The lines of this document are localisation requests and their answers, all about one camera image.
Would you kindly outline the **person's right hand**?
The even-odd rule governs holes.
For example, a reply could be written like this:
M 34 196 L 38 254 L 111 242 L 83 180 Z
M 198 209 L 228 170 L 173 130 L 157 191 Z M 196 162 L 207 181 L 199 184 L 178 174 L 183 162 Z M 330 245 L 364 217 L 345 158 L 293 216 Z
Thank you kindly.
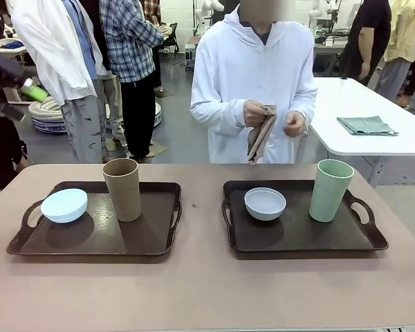
M 254 100 L 245 101 L 243 106 L 243 118 L 246 127 L 259 127 L 267 117 L 274 114 L 275 112 L 270 107 Z

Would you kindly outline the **person's left hand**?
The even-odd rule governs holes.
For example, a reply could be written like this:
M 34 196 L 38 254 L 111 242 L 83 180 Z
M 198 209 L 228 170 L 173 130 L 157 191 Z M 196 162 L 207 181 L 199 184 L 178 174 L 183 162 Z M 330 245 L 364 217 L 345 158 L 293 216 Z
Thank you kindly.
M 283 130 L 288 137 L 295 138 L 303 133 L 305 126 L 305 117 L 298 111 L 290 111 L 286 115 L 286 125 Z

